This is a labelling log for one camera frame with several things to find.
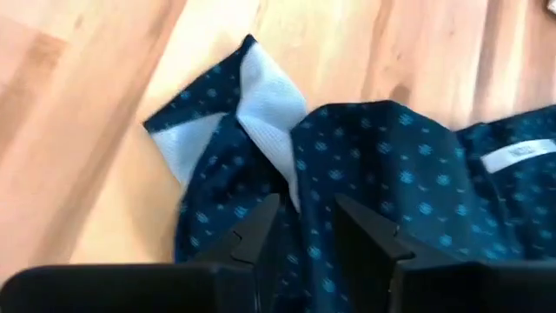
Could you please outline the navy dotted garment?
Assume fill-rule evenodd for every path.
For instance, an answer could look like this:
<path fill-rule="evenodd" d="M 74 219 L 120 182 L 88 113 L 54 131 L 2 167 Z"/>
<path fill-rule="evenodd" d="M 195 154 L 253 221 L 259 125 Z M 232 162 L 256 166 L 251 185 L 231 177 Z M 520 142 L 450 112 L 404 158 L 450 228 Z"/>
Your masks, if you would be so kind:
<path fill-rule="evenodd" d="M 465 261 L 556 262 L 556 105 L 459 131 L 392 101 L 308 111 L 246 37 L 144 126 L 185 188 L 178 263 L 279 195 L 270 313 L 355 313 L 334 245 L 338 194 Z"/>

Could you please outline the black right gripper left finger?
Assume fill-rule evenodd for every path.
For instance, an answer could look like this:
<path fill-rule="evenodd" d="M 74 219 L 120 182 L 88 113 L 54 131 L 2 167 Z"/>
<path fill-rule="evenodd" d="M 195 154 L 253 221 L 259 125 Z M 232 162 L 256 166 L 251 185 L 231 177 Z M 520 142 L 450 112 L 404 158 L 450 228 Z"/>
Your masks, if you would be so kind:
<path fill-rule="evenodd" d="M 270 313 L 277 194 L 186 263 L 41 266 L 0 289 L 0 313 Z"/>

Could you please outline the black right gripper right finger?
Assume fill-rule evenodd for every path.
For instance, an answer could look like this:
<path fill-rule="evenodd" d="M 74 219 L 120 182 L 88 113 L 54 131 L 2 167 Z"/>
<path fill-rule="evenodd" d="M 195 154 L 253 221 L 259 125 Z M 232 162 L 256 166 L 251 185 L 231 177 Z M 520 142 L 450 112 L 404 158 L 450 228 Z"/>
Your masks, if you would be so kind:
<path fill-rule="evenodd" d="M 465 261 L 348 196 L 335 201 L 334 245 L 355 313 L 556 313 L 556 262 Z"/>

